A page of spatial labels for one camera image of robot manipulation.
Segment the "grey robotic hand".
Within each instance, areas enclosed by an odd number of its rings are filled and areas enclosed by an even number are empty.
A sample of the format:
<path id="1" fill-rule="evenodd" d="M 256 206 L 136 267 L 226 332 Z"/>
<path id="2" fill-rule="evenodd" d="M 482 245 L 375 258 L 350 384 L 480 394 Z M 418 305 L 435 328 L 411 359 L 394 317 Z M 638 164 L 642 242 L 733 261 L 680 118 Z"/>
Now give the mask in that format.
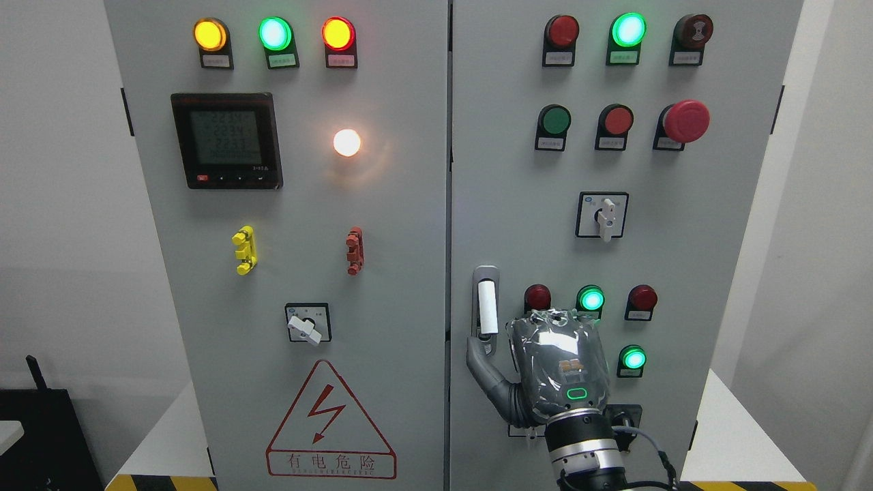
<path id="1" fill-rule="evenodd" d="M 609 399 L 608 361 L 599 319 L 577 310 L 532 310 L 506 325 L 520 381 L 509 382 L 477 336 L 467 339 L 467 368 L 511 426 L 546 425 L 580 409 L 603 413 Z"/>

